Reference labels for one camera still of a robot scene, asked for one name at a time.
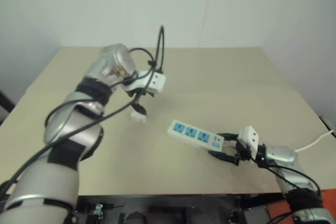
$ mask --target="table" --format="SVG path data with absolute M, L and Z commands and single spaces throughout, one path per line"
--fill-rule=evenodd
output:
M 62 48 L 0 127 L 0 180 L 8 179 L 43 146 L 48 112 L 74 90 L 100 48 Z M 134 52 L 139 69 L 146 55 Z M 327 131 L 261 48 L 167 49 L 165 90 L 145 96 L 145 124 L 131 108 L 102 123 L 103 141 L 80 163 L 80 195 L 243 194 L 277 192 L 274 176 L 249 162 L 239 167 L 168 137 L 173 119 L 211 132 L 237 133 L 252 125 L 260 143 L 298 148 Z M 106 111 L 130 98 L 118 90 Z M 336 141 L 327 136 L 299 153 L 321 188 L 336 187 Z

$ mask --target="power strip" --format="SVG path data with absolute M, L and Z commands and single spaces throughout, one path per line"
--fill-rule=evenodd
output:
M 167 129 L 169 136 L 193 147 L 221 152 L 224 138 L 195 126 L 173 120 Z

